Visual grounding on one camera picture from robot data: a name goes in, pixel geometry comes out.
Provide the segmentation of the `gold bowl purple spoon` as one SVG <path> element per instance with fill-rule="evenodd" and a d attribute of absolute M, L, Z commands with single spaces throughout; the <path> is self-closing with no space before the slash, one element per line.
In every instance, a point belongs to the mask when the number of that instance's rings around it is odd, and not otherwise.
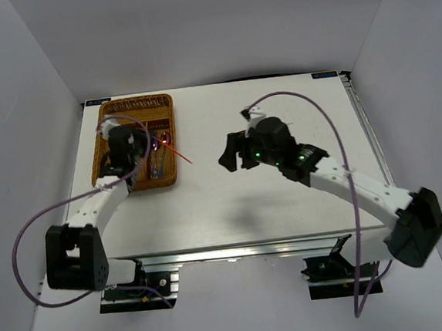
<path fill-rule="evenodd" d="M 150 155 L 150 179 L 157 179 L 157 153 L 160 149 L 160 141 L 154 140 L 152 154 Z"/>

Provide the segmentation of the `orange chopstick horizontal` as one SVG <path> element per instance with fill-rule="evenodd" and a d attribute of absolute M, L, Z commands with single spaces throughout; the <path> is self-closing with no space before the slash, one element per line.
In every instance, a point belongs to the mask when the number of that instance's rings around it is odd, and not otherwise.
<path fill-rule="evenodd" d="M 161 145 L 164 146 L 166 148 L 168 148 L 169 150 L 171 150 L 175 155 L 177 155 L 178 157 L 184 159 L 185 161 L 187 161 L 189 164 L 193 164 L 193 162 L 188 159 L 187 157 L 185 157 L 181 152 L 177 151 L 173 145 L 171 144 L 171 142 L 169 140 L 165 140 L 163 138 L 157 138 L 156 141 Z"/>

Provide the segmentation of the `iridescent purple spoon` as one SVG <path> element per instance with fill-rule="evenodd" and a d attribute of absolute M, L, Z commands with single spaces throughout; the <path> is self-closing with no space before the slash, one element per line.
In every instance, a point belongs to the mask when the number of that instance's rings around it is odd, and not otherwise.
<path fill-rule="evenodd" d="M 170 133 L 168 131 L 164 132 L 164 134 L 160 137 L 160 142 L 161 142 L 161 145 L 163 147 L 163 153 L 162 153 L 162 156 L 161 156 L 160 170 L 159 170 L 158 176 L 159 177 L 163 177 L 163 175 L 164 175 L 164 166 L 165 166 L 165 163 L 166 163 L 165 157 L 166 157 L 166 154 L 167 154 L 167 148 L 171 144 Z"/>

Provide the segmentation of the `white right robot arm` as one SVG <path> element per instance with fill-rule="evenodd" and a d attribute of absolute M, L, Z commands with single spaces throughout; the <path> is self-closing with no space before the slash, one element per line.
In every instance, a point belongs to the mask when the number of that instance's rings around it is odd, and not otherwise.
<path fill-rule="evenodd" d="M 348 201 L 380 221 L 384 228 L 369 237 L 348 235 L 331 251 L 331 267 L 348 278 L 359 268 L 355 244 L 366 246 L 364 262 L 394 260 L 420 268 L 442 237 L 442 210 L 437 195 L 426 187 L 417 192 L 351 174 L 326 150 L 296 143 L 284 122 L 266 117 L 246 131 L 229 133 L 218 163 L 228 171 L 260 164 L 277 167 L 286 179 Z"/>

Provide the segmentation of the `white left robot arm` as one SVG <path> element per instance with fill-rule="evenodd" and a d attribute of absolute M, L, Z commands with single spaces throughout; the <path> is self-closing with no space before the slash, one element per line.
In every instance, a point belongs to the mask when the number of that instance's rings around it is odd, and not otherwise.
<path fill-rule="evenodd" d="M 151 136 L 117 125 L 108 130 L 107 143 L 93 193 L 63 226 L 46 232 L 46 279 L 52 289 L 98 292 L 120 285 L 130 296 L 138 296 L 147 288 L 147 277 L 132 259 L 107 258 L 101 236 L 137 182 Z"/>

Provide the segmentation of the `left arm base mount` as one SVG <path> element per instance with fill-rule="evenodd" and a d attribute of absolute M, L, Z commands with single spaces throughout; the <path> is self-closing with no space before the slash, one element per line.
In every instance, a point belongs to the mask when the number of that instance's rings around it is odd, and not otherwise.
<path fill-rule="evenodd" d="M 179 293 L 177 267 L 147 266 L 136 261 L 135 279 L 111 285 L 102 293 L 100 313 L 131 313 L 172 309 Z"/>

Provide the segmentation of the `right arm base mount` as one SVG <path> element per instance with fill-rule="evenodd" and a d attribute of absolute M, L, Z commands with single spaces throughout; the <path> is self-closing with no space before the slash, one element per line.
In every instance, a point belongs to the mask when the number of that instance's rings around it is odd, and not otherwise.
<path fill-rule="evenodd" d="M 355 267 L 339 254 L 351 236 L 340 237 L 328 255 L 304 259 L 301 274 L 306 278 L 312 301 L 353 296 Z"/>

